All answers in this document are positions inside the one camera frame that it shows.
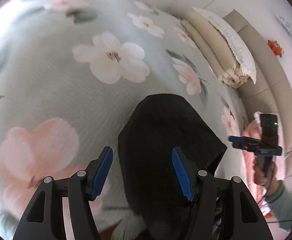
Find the metal pivot screw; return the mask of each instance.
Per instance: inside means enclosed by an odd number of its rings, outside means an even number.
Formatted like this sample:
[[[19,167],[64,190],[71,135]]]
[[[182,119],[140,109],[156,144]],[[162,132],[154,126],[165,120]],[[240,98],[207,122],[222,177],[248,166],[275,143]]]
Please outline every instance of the metal pivot screw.
[[[83,176],[85,176],[85,175],[86,175],[86,171],[81,170],[81,171],[78,171],[78,172],[77,172],[77,176],[78,176],[78,177],[83,177]]]
[[[198,171],[198,175],[202,176],[202,177],[205,177],[205,176],[207,176],[207,172],[204,171],[204,170],[201,170],[201,171]]]
[[[52,178],[51,177],[46,177],[44,179],[44,183],[50,183],[52,181]]]
[[[236,182],[236,183],[240,183],[241,182],[241,178],[235,176],[235,177],[233,177],[233,181]]]

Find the bed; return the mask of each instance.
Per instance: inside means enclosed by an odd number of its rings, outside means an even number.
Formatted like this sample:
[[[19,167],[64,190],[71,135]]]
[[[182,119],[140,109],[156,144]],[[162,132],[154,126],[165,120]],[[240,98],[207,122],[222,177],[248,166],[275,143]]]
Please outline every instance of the bed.
[[[114,161],[91,203],[99,231],[129,214],[118,134],[146,96],[184,97],[228,147],[215,176],[247,182],[227,138],[248,123],[235,89],[220,82],[169,14],[132,0],[12,0],[0,10],[0,235],[11,239],[45,176],[71,176],[104,146]],[[72,239],[67,200],[64,218]]]

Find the white wall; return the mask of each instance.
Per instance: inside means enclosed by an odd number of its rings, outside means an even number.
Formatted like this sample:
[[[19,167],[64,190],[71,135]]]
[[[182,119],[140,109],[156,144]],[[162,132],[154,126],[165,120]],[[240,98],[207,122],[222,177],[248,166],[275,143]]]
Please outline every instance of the white wall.
[[[215,0],[206,9],[220,17],[235,9],[265,40],[277,40],[284,49],[283,57],[279,61],[292,87],[292,38],[274,16],[279,13],[292,25],[292,7],[287,0]]]

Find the green sleeve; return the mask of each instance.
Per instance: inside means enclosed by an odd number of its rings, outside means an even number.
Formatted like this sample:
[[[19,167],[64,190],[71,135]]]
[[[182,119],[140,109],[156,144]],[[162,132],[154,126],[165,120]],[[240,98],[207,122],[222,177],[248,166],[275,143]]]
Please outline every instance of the green sleeve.
[[[277,191],[265,200],[268,202],[271,212],[278,221],[292,220],[292,196],[286,190],[282,180]],[[292,230],[292,221],[280,222],[279,226],[285,231]]]

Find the pink flower print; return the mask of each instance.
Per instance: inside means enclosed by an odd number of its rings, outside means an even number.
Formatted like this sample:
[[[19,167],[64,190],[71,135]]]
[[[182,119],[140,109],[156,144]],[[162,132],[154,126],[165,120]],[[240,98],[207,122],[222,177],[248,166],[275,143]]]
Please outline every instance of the pink flower print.
[[[239,136],[236,121],[227,107],[224,107],[224,115],[221,116],[221,120],[227,130],[228,136]]]
[[[176,31],[178,37],[183,41],[183,42],[187,42],[189,43],[193,48],[196,48],[196,44],[195,42],[188,36],[187,33],[185,33],[182,29],[180,28],[175,28],[173,27],[173,29]]]
[[[70,166],[79,149],[79,138],[59,118],[45,121],[29,133],[12,128],[0,146],[0,171],[8,184],[3,202],[20,219],[35,190],[46,176],[67,178],[85,167]]]
[[[135,1],[135,4],[141,10],[148,11],[148,12],[153,12],[153,8],[150,8],[148,5],[146,5],[146,4],[142,3],[142,2]]]
[[[67,12],[69,9],[83,8],[87,5],[89,5],[89,3],[84,0],[52,0],[44,7],[46,10]]]
[[[199,94],[201,92],[200,80],[195,71],[185,62],[172,58],[175,62],[174,68],[179,72],[179,79],[186,84],[186,91],[189,95]]]

